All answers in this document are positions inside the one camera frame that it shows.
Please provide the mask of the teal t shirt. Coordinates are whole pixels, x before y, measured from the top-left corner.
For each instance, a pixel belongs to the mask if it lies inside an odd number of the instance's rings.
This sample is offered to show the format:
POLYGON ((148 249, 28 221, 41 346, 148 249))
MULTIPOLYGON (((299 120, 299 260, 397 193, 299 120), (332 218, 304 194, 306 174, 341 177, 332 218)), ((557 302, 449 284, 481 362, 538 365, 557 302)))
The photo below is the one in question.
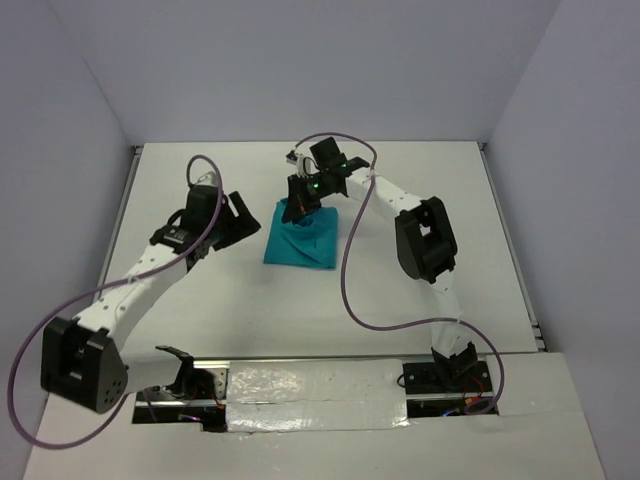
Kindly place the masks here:
POLYGON ((337 264, 338 211, 321 207, 299 223, 284 223, 287 200, 276 203, 263 263, 333 270, 337 264))

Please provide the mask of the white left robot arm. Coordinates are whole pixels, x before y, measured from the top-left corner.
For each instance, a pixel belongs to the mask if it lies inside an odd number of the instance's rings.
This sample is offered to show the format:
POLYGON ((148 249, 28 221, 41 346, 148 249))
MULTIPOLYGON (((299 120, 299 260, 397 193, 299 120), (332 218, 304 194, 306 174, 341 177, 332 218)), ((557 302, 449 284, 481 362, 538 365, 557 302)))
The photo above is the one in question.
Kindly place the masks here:
POLYGON ((161 387, 178 399, 188 396, 196 385, 192 355, 168 345, 146 355, 125 354, 127 339, 199 261, 259 229, 238 192, 224 194, 213 172, 201 176, 189 188, 185 207, 151 236, 123 284, 74 318, 56 317, 45 327, 42 388, 99 414, 145 388, 161 387))

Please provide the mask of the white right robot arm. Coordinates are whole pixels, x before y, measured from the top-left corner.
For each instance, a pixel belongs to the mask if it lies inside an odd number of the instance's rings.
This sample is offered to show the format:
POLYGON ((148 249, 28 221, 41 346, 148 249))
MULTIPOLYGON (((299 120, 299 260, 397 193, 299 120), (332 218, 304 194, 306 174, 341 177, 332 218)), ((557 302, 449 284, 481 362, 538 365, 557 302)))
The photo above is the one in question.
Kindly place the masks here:
POLYGON ((457 322, 461 310, 453 291, 453 271, 458 245, 443 201, 412 195, 379 175, 377 155, 370 161, 349 158, 340 150, 334 134, 319 137, 321 140, 310 147, 309 156, 298 151, 300 143, 286 154, 286 161, 296 171, 287 178, 282 222, 302 223, 320 210, 323 199, 334 194, 360 203, 340 267, 340 289, 345 295, 349 251, 365 210, 372 208, 393 224, 402 271, 413 280, 428 283, 445 320, 457 322))

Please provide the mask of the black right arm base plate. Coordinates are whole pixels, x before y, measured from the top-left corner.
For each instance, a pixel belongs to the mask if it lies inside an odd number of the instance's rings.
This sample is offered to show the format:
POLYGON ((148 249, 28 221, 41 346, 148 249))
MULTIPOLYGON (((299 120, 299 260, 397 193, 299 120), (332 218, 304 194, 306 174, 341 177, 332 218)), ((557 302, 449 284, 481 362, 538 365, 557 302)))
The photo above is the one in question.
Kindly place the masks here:
POLYGON ((478 361, 457 376, 446 375, 434 361, 404 363, 396 383, 404 388, 408 395, 452 393, 470 396, 490 393, 493 390, 485 361, 478 361))

